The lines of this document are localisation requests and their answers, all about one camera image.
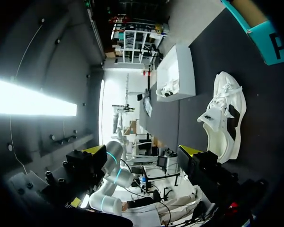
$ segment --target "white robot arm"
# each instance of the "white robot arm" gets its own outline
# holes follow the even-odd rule
[[[117,185],[128,188],[133,182],[133,174],[127,169],[120,168],[120,158],[123,153],[122,145],[111,141],[106,145],[107,162],[102,170],[105,173],[104,183],[89,198],[89,205],[99,211],[109,214],[122,215],[121,200],[112,197]]]

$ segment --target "white shelving unit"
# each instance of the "white shelving unit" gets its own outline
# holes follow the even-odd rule
[[[143,35],[142,41],[137,41],[137,36]],[[151,50],[151,45],[155,44],[156,48],[161,43],[164,35],[156,35],[156,39],[153,43],[148,43],[147,38],[150,37],[152,32],[139,31],[139,30],[125,30],[124,31],[124,46],[119,51],[123,54],[122,63],[132,63],[132,64],[149,64],[152,62],[153,58],[156,56],[157,51]],[[126,61],[126,52],[131,52],[130,59]],[[145,57],[145,53],[151,53],[151,56]]]

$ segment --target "white sneaker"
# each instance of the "white sneaker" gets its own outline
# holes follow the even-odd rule
[[[197,120],[204,122],[208,136],[207,150],[218,156],[220,163],[236,159],[241,144],[240,126],[246,112],[242,87],[227,72],[217,74],[213,99]]]
[[[166,98],[168,96],[174,95],[178,93],[180,90],[179,87],[179,80],[171,80],[168,82],[163,88],[159,88],[156,90],[156,94],[158,96],[161,96],[163,98]]]

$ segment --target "bright light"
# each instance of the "bright light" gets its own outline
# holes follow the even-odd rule
[[[103,95],[104,95],[104,80],[101,81],[100,101],[99,101],[99,145],[103,144],[102,138],[102,111],[103,111]]]
[[[88,202],[89,202],[89,195],[86,194],[84,199],[83,199],[83,202],[80,205],[80,208],[86,208]]]
[[[0,81],[0,114],[76,116],[77,105]]]

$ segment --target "white shoe box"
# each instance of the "white shoe box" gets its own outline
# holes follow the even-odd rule
[[[157,68],[157,89],[163,88],[171,80],[179,79],[177,94],[161,97],[158,102],[172,102],[195,96],[195,74],[190,49],[182,44],[174,45]]]

